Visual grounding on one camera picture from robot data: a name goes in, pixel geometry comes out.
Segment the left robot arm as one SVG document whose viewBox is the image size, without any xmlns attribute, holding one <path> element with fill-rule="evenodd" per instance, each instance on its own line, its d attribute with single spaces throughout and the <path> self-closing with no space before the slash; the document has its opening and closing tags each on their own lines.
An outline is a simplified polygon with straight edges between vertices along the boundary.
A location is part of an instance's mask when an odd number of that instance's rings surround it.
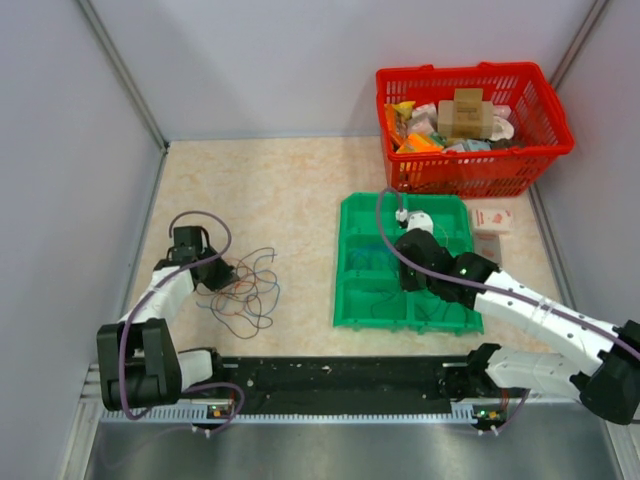
<svg viewBox="0 0 640 480">
<path fill-rule="evenodd" d="M 179 353 L 168 323 L 198 286 L 216 292 L 237 276 L 211 246 L 204 227 L 174 227 L 171 238 L 173 245 L 155 265 L 136 306 L 97 332 L 101 397 L 109 411 L 122 409 L 122 397 L 135 410 L 172 405 L 192 386 L 209 397 L 226 387 L 227 374 L 216 366 L 215 350 Z"/>
</svg>

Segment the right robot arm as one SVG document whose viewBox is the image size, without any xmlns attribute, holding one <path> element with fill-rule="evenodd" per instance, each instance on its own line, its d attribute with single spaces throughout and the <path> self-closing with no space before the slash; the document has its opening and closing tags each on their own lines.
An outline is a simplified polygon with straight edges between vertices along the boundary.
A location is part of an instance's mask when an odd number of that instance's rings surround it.
<svg viewBox="0 0 640 480">
<path fill-rule="evenodd" d="M 570 398 L 619 425 L 639 407 L 639 325 L 623 326 L 578 313 L 514 279 L 496 263 L 465 252 L 452 255 L 433 235 L 423 211 L 400 207 L 404 232 L 395 242 L 401 285 L 503 320 L 552 348 L 522 352 L 484 344 L 470 353 L 466 380 L 476 394 L 520 388 Z"/>
</svg>

